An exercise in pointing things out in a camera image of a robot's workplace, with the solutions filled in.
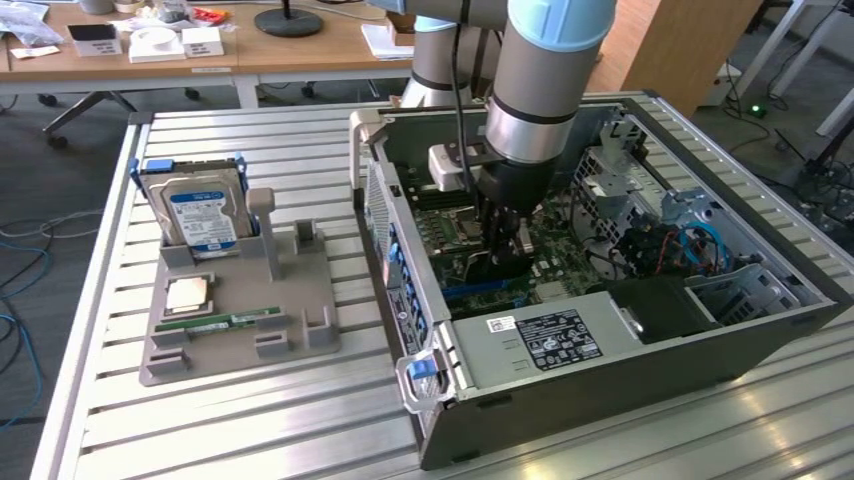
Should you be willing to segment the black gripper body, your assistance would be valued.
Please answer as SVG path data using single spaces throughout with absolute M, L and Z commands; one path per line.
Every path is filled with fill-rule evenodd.
M 546 197 L 556 160 L 519 163 L 502 160 L 482 167 L 478 190 L 490 202 L 528 216 Z

